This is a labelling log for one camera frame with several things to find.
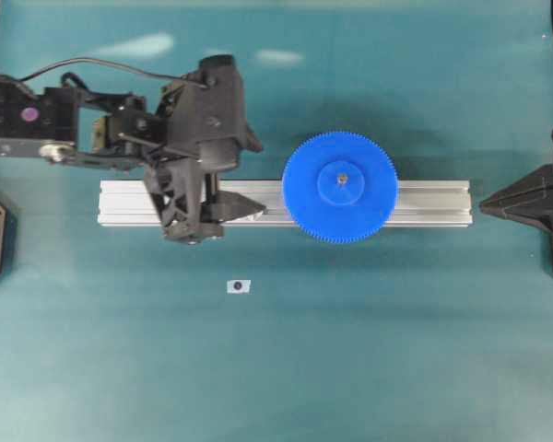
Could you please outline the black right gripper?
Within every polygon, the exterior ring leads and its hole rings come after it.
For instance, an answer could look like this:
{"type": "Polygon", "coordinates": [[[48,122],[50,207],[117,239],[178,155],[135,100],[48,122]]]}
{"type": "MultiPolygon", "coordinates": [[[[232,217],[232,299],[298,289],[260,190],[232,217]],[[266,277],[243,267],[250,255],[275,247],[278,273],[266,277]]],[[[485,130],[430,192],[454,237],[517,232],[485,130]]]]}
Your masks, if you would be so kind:
{"type": "Polygon", "coordinates": [[[539,167],[479,204],[480,211],[553,235],[553,163],[539,167]]]}

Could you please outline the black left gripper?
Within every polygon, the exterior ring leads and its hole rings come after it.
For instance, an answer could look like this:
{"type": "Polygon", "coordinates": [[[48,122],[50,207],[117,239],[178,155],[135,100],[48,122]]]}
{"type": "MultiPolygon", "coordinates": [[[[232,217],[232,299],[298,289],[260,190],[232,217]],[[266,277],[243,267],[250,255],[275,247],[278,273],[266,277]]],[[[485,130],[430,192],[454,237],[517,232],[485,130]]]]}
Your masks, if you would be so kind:
{"type": "Polygon", "coordinates": [[[182,244],[221,238],[222,223],[265,210],[263,204],[240,193],[222,191],[218,175],[205,175],[201,170],[199,154],[184,148],[166,150],[171,115],[180,95],[202,88],[202,83],[193,80],[170,82],[161,89],[160,104],[153,113],[147,110],[146,99],[133,93],[91,93],[91,108],[105,113],[93,123],[91,164],[148,164],[144,184],[163,237],[182,244]]]}

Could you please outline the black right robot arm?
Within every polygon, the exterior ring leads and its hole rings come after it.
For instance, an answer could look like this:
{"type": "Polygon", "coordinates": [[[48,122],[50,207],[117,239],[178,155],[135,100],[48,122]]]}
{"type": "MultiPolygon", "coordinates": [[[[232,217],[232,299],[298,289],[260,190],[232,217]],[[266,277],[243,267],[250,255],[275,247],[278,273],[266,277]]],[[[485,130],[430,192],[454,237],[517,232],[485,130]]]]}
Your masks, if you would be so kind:
{"type": "Polygon", "coordinates": [[[490,195],[479,204],[479,210],[548,233],[553,263],[553,163],[490,195]]]}

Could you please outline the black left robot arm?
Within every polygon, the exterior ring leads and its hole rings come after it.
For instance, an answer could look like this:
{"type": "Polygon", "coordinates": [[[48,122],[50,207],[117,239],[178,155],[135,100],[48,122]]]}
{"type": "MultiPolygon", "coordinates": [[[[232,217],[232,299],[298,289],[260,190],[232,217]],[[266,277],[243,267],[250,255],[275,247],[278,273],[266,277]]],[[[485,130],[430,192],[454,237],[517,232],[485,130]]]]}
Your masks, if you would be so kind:
{"type": "Polygon", "coordinates": [[[147,110],[137,95],[93,91],[75,75],[36,93],[0,75],[0,156],[52,164],[144,171],[144,186],[171,241],[219,238],[226,222],[263,206],[220,189],[241,153],[262,148],[246,115],[241,76],[231,65],[200,67],[161,90],[147,110]]]}

